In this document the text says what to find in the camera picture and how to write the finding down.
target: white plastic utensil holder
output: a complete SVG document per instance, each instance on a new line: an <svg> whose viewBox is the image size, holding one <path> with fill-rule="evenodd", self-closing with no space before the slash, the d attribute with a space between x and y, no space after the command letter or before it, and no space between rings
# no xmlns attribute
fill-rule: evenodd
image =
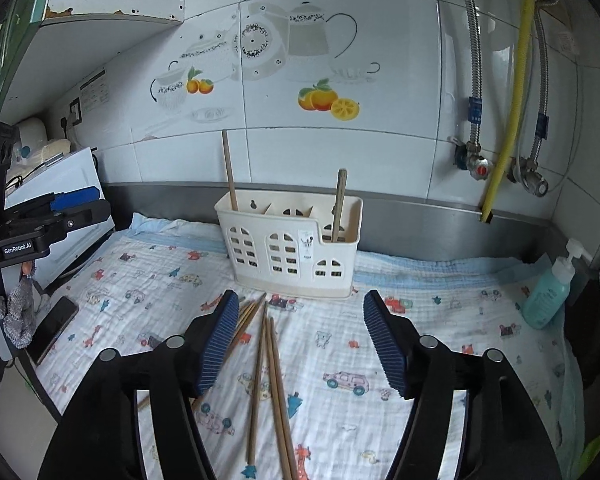
<svg viewBox="0 0 600 480"><path fill-rule="evenodd" d="M216 203L236 280L306 298L346 298L362 224L362 199L346 196L338 240L331 241L335 195L236 190Z"/></svg>

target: blue gripper pad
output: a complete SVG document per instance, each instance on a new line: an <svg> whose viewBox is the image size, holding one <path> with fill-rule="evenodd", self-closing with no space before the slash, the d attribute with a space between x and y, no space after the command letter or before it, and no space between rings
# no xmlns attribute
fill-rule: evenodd
<svg viewBox="0 0 600 480"><path fill-rule="evenodd" d="M369 330L371 341L374 343L389 385L398 390L401 397L405 397L407 393L405 378L407 359L390 329L392 322L390 318L393 315L376 290L365 294L363 310L366 329Z"/></svg>
<svg viewBox="0 0 600 480"><path fill-rule="evenodd" d="M51 208L51 211L62 211L64 209L76 207L77 205L94 202L99 198L100 190L97 187L85 187L68 193L57 193L56 198L49 207Z"/></svg>
<svg viewBox="0 0 600 480"><path fill-rule="evenodd" d="M205 327L208 335L199 358L200 373L195 385L196 393L199 396L203 395L216 382L226 350L234 338L235 327L238 324L238 307L237 294L232 290L227 290L213 314L204 316L210 318L208 320L210 325Z"/></svg>

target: orange fruit illustration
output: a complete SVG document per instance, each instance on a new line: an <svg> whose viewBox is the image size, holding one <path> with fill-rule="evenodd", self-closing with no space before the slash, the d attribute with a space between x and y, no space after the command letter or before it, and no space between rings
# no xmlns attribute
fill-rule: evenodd
<svg viewBox="0 0 600 480"><path fill-rule="evenodd" d="M208 94L213 89L214 89L214 83L213 83L213 81L211 81L209 79L203 79L202 81L200 81L200 88L199 88L199 90L200 90L201 94Z"/></svg>
<svg viewBox="0 0 600 480"><path fill-rule="evenodd" d="M305 94L302 94L302 92L298 94L298 104L302 109L308 110L310 112L315 110L314 106L311 104L312 93L314 93L314 90L306 92Z"/></svg>
<svg viewBox="0 0 600 480"><path fill-rule="evenodd" d="M338 94L334 90L314 90L311 92L310 100L312 106L321 112L331 110L331 105L337 101Z"/></svg>
<svg viewBox="0 0 600 480"><path fill-rule="evenodd" d="M355 119L360 113L360 105L353 99L340 98L331 104L331 115L340 121Z"/></svg>
<svg viewBox="0 0 600 480"><path fill-rule="evenodd" d="M198 81L197 79L190 79L189 81L187 81L187 92L189 92L190 94L195 94L198 91L199 86L200 81Z"/></svg>

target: yellow gas hose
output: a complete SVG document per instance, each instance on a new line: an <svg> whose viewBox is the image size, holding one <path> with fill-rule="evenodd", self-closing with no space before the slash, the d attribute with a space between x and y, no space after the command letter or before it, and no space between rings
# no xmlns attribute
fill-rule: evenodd
<svg viewBox="0 0 600 480"><path fill-rule="evenodd" d="M507 136L504 140L504 145L500 150L496 168L493 170L493 173L491 173L487 195L484 199L484 204L482 205L482 214L480 215L481 222L486 222L489 219L493 203L496 199L496 193L498 192L500 182L502 181L502 176L509 167L509 159L516 145L520 115L522 114L522 98L525 89L526 58L529 50L531 23L534 20L535 6L536 0L522 0L520 30L518 31L518 44L516 45L516 55L514 59L513 95L511 97L509 119L507 120Z"/></svg>

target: soap pump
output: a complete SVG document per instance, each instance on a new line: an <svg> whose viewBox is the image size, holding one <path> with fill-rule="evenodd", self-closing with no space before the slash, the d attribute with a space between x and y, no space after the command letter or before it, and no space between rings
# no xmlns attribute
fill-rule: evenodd
<svg viewBox="0 0 600 480"><path fill-rule="evenodd" d="M572 260L581 256L589 261L592 259L582 244L573 238L567 242L567 251L569 256L555 259L553 267L540 276L533 292L522 305L522 317L533 328L544 328L567 299L576 273Z"/></svg>

